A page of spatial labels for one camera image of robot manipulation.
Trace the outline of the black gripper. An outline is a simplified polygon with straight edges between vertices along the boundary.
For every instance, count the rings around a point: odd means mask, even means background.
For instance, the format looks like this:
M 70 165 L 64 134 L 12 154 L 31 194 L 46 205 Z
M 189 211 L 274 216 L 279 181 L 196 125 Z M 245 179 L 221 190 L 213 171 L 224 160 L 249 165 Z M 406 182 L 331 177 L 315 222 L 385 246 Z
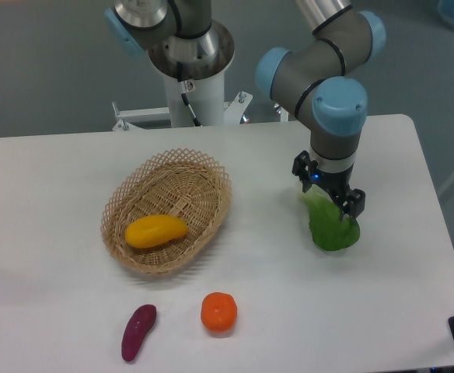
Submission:
M 307 192 L 313 185 L 317 185 L 333 202 L 342 204 L 339 217 L 341 221 L 346 216 L 357 219 L 365 210 L 366 194 L 363 190 L 349 187 L 353 166 L 339 173 L 324 172 L 317 166 L 318 162 L 312 160 L 306 150 L 295 157 L 292 174 L 299 178 L 302 192 Z

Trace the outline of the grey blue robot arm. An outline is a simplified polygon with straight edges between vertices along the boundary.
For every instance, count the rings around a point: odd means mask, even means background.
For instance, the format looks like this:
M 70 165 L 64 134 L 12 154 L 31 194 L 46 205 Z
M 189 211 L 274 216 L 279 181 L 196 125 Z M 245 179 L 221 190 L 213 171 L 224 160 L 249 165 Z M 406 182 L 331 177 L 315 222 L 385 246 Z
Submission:
M 303 190 L 319 187 L 341 216 L 358 217 L 365 193 L 349 184 L 364 126 L 368 97 L 350 71 L 376 56 L 386 42 L 385 27 L 372 12 L 357 12 L 349 1 L 297 4 L 314 41 L 293 53 L 269 50 L 255 80 L 261 92 L 310 130 L 309 149 L 292 172 Z M 129 54 L 145 52 L 168 85 L 175 127 L 225 122 L 221 78 L 234 57 L 230 32 L 213 20 L 209 1 L 116 1 L 104 13 L 114 36 Z

